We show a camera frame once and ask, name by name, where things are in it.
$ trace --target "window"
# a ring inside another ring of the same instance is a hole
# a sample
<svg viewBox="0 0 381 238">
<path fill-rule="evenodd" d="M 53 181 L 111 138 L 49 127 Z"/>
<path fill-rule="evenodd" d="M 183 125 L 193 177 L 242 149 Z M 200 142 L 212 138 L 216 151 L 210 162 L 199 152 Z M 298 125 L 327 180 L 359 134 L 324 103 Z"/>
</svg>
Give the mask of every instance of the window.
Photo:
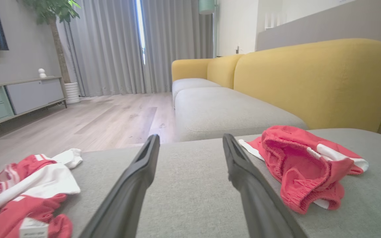
<svg viewBox="0 0 381 238">
<path fill-rule="evenodd" d="M 144 33 L 144 20 L 142 18 L 141 0 L 136 0 L 136 9 L 138 12 L 138 27 L 139 27 L 139 38 L 141 40 L 141 47 L 142 47 L 142 58 L 144 59 L 144 65 L 145 65 L 145 33 Z"/>
</svg>

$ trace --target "white wall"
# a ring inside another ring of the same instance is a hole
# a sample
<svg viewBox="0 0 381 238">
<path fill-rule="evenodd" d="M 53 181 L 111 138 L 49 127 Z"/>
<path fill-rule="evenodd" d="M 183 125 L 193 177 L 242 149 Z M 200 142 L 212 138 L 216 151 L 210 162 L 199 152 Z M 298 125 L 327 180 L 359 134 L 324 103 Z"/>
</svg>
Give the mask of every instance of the white wall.
<svg viewBox="0 0 381 238">
<path fill-rule="evenodd" d="M 60 76 L 50 27 L 37 25 L 36 17 L 21 1 L 0 0 L 0 19 L 9 50 L 0 51 L 0 83 L 38 78 L 38 69 Z"/>
<path fill-rule="evenodd" d="M 260 0 L 258 3 L 257 35 L 265 30 L 266 14 L 282 14 L 282 0 Z"/>
<path fill-rule="evenodd" d="M 283 0 L 287 22 L 312 15 L 354 0 Z"/>
<path fill-rule="evenodd" d="M 255 51 L 258 0 L 217 0 L 217 55 Z"/>
</svg>

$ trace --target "gray wall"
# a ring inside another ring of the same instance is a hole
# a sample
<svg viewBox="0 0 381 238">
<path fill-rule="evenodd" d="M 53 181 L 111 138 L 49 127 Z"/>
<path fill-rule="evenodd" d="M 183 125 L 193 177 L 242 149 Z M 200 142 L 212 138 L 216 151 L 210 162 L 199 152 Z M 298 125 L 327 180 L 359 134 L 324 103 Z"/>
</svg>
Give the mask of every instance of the gray wall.
<svg viewBox="0 0 381 238">
<path fill-rule="evenodd" d="M 37 25 L 21 0 L 0 0 L 0 18 L 9 47 L 0 51 L 0 83 L 38 78 L 39 68 L 61 75 L 48 25 Z"/>
<path fill-rule="evenodd" d="M 344 38 L 381 41 L 381 0 L 354 1 L 261 32 L 256 48 L 267 50 Z"/>
</svg>

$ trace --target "wooden floor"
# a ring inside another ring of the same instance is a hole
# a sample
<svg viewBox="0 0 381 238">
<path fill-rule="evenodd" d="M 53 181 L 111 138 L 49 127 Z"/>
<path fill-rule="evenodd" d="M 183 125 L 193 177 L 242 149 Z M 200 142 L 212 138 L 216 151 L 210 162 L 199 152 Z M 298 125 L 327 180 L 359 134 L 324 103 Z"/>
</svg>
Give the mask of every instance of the wooden floor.
<svg viewBox="0 0 381 238">
<path fill-rule="evenodd" d="M 140 146 L 151 134 L 173 142 L 171 93 L 84 98 L 67 109 L 55 106 L 1 125 L 0 170 L 33 154 Z"/>
</svg>

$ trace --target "sofa armrest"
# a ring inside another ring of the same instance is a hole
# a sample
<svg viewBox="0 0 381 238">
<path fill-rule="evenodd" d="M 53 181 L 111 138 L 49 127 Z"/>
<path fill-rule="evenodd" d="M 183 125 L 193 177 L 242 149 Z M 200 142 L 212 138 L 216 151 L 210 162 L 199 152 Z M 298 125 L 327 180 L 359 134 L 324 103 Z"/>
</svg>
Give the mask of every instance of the sofa armrest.
<svg viewBox="0 0 381 238">
<path fill-rule="evenodd" d="M 207 79 L 208 64 L 211 60 L 213 59 L 185 59 L 173 61 L 171 64 L 173 81 L 193 77 Z"/>
</svg>

